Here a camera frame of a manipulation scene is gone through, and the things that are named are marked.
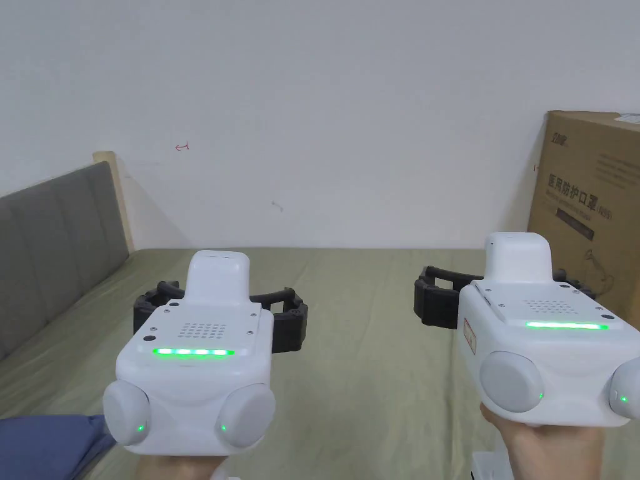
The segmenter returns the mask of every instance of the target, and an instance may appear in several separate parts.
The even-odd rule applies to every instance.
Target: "green bedsheet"
[[[274,356],[278,406],[256,450],[230,460],[243,480],[470,478],[493,429],[457,355],[453,332],[412,312],[422,266],[482,273],[468,250],[244,249],[251,292],[293,287],[310,307],[302,351]],[[194,250],[131,255],[68,312],[0,362],[0,417],[100,413],[132,305],[159,280],[186,278]],[[637,422],[609,432],[606,479],[635,479]],[[131,478],[137,457],[115,447],[87,478]]]

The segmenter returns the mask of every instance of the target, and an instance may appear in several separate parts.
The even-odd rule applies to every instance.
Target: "speaker grille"
[[[537,314],[578,314],[562,300],[525,300],[524,303]]]

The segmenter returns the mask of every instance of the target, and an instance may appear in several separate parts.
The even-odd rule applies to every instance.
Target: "gray round knob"
[[[640,419],[640,358],[620,365],[611,379],[611,410],[628,419]]]
[[[244,449],[264,436],[275,411],[276,399],[269,387],[263,383],[248,385],[227,397],[216,428],[226,443]]]
[[[540,372],[528,358],[506,351],[489,354],[480,366],[480,383],[500,408],[528,412],[543,397]]]
[[[116,442],[134,445],[148,433],[149,399],[138,387],[124,380],[109,384],[102,396],[107,427]]]

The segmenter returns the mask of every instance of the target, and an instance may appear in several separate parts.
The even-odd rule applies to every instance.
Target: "green led light strip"
[[[526,322],[529,328],[575,328],[582,330],[608,330],[609,325],[597,323],[569,323],[569,322]]]
[[[216,355],[229,356],[236,352],[233,350],[207,350],[204,348],[154,348],[157,355]]]

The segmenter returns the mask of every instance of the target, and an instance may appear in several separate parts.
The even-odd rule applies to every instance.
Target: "handheld controller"
[[[537,234],[487,239],[486,275],[461,288],[457,330],[482,402],[503,418],[618,427],[640,417],[640,332],[554,281],[549,245]],[[472,477],[512,480],[499,434],[494,452],[474,453]]]
[[[255,447],[276,407],[272,335],[273,314],[249,300],[248,257],[197,252],[184,297],[155,309],[118,355],[103,397],[111,434],[143,455]]]

